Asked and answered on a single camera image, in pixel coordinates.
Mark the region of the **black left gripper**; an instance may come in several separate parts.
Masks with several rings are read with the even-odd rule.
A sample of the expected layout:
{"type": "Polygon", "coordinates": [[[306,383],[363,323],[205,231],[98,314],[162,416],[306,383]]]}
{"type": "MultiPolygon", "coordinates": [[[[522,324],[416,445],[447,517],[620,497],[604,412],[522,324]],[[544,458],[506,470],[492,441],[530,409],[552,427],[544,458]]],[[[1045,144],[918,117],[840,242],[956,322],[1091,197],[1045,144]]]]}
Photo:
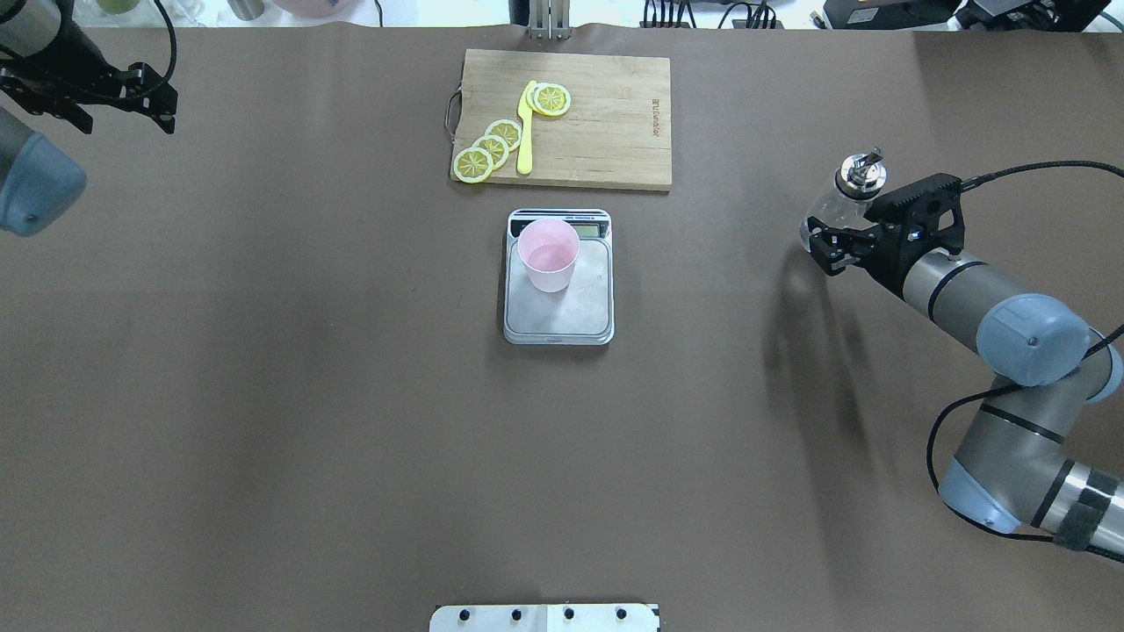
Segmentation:
{"type": "Polygon", "coordinates": [[[136,61],[129,67],[102,67],[92,84],[72,83],[44,69],[27,67],[15,61],[3,63],[3,93],[33,116],[49,116],[70,123],[82,133],[92,133],[88,105],[108,105],[124,112],[139,112],[164,133],[176,130],[179,93],[167,76],[136,61]]]}

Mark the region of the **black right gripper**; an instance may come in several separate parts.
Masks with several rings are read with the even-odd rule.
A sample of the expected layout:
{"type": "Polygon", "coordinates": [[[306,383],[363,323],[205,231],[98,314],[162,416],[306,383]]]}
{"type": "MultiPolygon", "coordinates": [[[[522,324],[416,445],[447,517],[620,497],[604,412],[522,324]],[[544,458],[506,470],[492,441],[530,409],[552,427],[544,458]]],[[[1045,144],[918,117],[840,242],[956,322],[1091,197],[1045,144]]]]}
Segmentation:
{"type": "Polygon", "coordinates": [[[821,270],[840,276],[847,267],[863,267],[898,298],[910,268],[933,249],[959,255],[964,247],[966,225],[961,213],[962,180],[959,177],[924,177],[874,198],[867,228],[839,227],[812,216],[807,219],[808,245],[821,251],[821,270]]]}

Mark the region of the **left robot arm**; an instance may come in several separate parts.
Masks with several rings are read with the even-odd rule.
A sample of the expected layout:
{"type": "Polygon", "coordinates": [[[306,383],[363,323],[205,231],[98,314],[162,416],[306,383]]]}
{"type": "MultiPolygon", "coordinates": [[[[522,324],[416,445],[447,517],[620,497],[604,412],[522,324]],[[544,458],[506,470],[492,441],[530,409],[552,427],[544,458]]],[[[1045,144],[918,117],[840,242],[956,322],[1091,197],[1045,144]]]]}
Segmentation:
{"type": "MultiPolygon", "coordinates": [[[[171,12],[158,11],[169,37],[166,71],[144,61],[115,67],[74,19],[72,1],[4,1],[1,4],[3,94],[24,112],[67,121],[91,133],[90,105],[138,112],[164,133],[176,130],[179,92],[171,85],[179,43],[171,12]]],[[[76,204],[87,188],[84,169],[44,133],[1,112],[1,228],[35,236],[76,204]]]]}

